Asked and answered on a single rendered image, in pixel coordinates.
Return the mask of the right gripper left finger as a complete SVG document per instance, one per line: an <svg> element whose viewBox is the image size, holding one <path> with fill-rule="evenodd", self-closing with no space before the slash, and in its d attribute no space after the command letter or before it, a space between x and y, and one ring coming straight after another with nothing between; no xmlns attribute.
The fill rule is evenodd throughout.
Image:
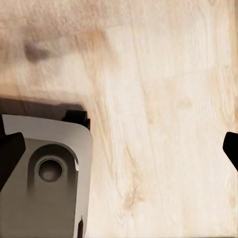
<svg viewBox="0 0 238 238"><path fill-rule="evenodd" d="M26 151L23 134L0 137L0 191Z"/></svg>

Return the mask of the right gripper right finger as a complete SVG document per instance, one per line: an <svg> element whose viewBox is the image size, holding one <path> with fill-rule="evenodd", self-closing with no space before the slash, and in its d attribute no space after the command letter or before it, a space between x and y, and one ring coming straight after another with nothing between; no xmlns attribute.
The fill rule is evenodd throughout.
<svg viewBox="0 0 238 238"><path fill-rule="evenodd" d="M227 132L223 143L223 151L238 171L238 133Z"/></svg>

